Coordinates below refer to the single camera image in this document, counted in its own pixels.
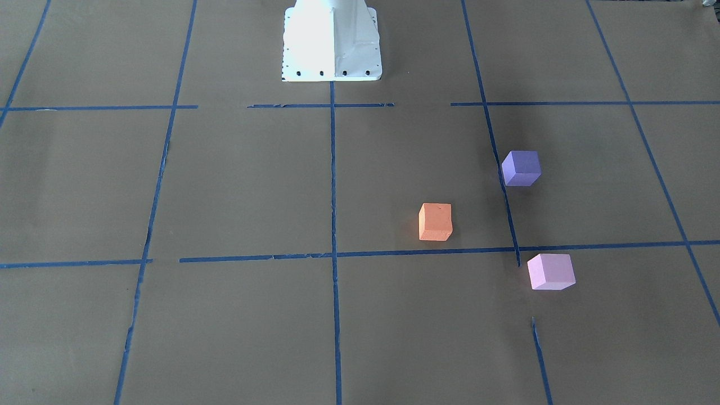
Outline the orange foam cube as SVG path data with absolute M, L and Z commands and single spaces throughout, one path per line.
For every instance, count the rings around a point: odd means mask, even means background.
M 452 235 L 451 204 L 422 203 L 417 220 L 417 234 L 421 241 L 447 241 Z

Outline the light pink foam cube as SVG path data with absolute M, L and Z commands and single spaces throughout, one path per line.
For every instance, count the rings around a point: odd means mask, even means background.
M 538 254 L 527 262 L 533 290 L 563 290 L 577 281 L 569 254 Z

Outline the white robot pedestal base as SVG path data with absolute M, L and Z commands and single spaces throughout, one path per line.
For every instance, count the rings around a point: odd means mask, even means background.
M 296 1 L 283 16 L 283 82 L 365 82 L 383 76 L 375 8 Z

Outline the dark purple foam cube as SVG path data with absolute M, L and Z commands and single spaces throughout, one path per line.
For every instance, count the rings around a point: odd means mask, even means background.
M 532 186 L 542 176 L 537 151 L 510 151 L 501 164 L 506 186 Z

